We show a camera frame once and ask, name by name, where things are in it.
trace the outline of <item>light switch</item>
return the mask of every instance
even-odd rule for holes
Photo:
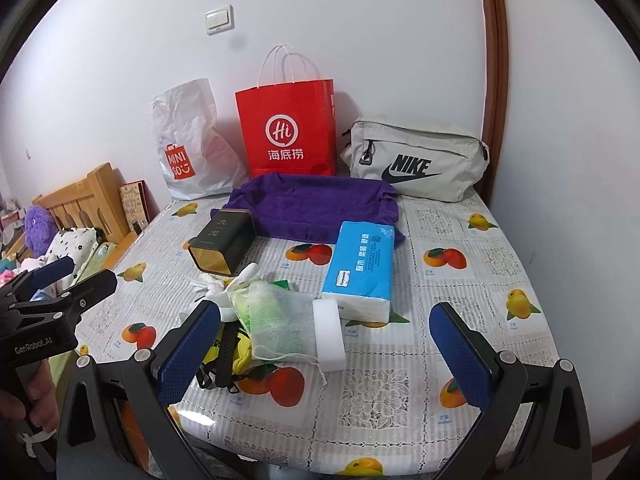
[[[204,27],[209,35],[233,28],[231,6],[224,6],[207,12],[204,15]]]

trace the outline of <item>purple towel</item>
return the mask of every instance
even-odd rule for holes
[[[251,211],[260,236],[335,244],[345,220],[394,225],[397,195],[382,180],[267,173],[233,190],[223,208]],[[396,228],[396,244],[403,240]]]

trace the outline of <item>miniso bag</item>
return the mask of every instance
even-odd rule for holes
[[[207,79],[171,88],[152,106],[160,168],[173,199],[231,193],[247,180],[238,154],[214,129],[216,102]]]
[[[458,202],[484,173],[484,142],[451,124],[409,116],[358,118],[340,154],[351,176],[384,180],[398,193]]]

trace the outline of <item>nike bag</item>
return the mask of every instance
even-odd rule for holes
[[[216,102],[207,79],[156,96],[152,116],[160,169],[173,199],[231,193],[247,180],[238,154],[214,129]]]
[[[351,176],[388,182],[398,193],[458,202],[489,163],[487,146],[450,124],[402,116],[358,118],[340,155]]]
[[[275,80],[280,49],[287,54],[292,82],[260,86],[262,70],[271,54]],[[258,74],[257,86],[236,92],[236,104],[252,177],[275,171],[335,174],[334,82],[296,81],[287,45],[271,49]]]

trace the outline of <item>wooden bed frame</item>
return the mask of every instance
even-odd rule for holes
[[[113,269],[137,235],[129,229],[120,201],[121,182],[111,164],[106,163],[89,172],[85,178],[48,195],[38,195],[34,205],[47,209],[58,228],[95,227],[104,238],[118,247],[107,257],[105,269]],[[24,235],[7,251],[18,253],[24,246]]]

